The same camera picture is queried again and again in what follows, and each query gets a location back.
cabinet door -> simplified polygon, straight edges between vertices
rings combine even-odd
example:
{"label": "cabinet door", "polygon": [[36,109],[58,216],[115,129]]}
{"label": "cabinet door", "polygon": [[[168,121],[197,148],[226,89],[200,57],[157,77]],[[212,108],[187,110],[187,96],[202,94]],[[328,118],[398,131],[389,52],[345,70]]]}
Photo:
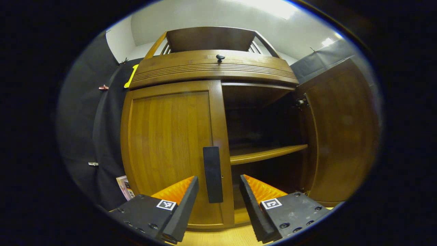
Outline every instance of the cabinet door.
{"label": "cabinet door", "polygon": [[[209,203],[203,147],[218,146],[222,203]],[[220,81],[164,84],[130,91],[121,120],[121,150],[135,194],[152,195],[197,175],[191,228],[233,225],[232,180]]]}
{"label": "cabinet door", "polygon": [[349,59],[296,89],[310,107],[302,110],[308,155],[301,187],[325,206],[346,200],[375,159],[378,118],[369,84]]}

book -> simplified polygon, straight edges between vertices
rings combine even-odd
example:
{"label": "book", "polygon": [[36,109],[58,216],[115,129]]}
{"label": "book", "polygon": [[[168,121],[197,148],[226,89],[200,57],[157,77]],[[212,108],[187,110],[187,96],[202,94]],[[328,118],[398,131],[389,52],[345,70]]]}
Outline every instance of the book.
{"label": "book", "polygon": [[126,200],[129,201],[131,199],[131,195],[129,194],[129,191],[128,191],[128,189],[126,187],[126,184],[125,184],[125,181],[127,181],[127,180],[128,180],[128,178],[126,177],[126,175],[124,175],[124,176],[121,176],[121,177],[117,178],[117,183],[118,183],[118,186],[121,189],[121,192],[125,196]]}
{"label": "book", "polygon": [[125,180],[125,185],[126,185],[126,189],[127,189],[128,192],[129,192],[130,197],[131,197],[131,198],[134,198],[135,195],[134,195],[134,192],[133,192],[132,189],[131,189],[131,186],[129,185],[129,181],[128,181],[128,180]]}

black handle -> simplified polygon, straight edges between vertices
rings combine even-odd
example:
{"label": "black handle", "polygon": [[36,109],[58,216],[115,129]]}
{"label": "black handle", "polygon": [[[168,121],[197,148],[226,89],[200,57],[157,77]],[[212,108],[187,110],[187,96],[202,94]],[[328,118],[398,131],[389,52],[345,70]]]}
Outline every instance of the black handle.
{"label": "black handle", "polygon": [[217,59],[218,59],[218,63],[220,63],[220,62],[222,62],[222,60],[225,58],[224,56],[221,56],[221,55],[216,55],[215,56]]}
{"label": "black handle", "polygon": [[218,146],[203,147],[203,164],[205,165],[206,190],[209,203],[223,202],[222,172],[220,170],[220,153]]}

white ceiling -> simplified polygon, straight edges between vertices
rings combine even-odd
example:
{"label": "white ceiling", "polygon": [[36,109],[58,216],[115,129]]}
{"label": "white ceiling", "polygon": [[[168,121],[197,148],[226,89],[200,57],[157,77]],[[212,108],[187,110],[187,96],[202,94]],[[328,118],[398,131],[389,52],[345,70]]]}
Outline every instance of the white ceiling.
{"label": "white ceiling", "polygon": [[256,30],[279,52],[296,59],[320,49],[322,41],[338,40],[335,31],[317,17],[297,10],[288,20],[232,0],[162,0],[132,15],[137,46],[155,42],[165,31],[228,26]]}

ceiling light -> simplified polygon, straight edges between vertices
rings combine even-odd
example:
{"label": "ceiling light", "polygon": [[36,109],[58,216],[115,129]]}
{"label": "ceiling light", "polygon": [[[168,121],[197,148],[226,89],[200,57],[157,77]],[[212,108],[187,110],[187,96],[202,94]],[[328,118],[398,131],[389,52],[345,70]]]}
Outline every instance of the ceiling light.
{"label": "ceiling light", "polygon": [[234,2],[240,2],[246,5],[250,5],[262,11],[268,12],[272,15],[279,16],[285,20],[288,20],[297,8],[284,0],[232,0]]}
{"label": "ceiling light", "polygon": [[328,46],[330,44],[332,44],[334,41],[332,41],[332,39],[327,38],[325,39],[325,41],[322,42],[323,46]]}

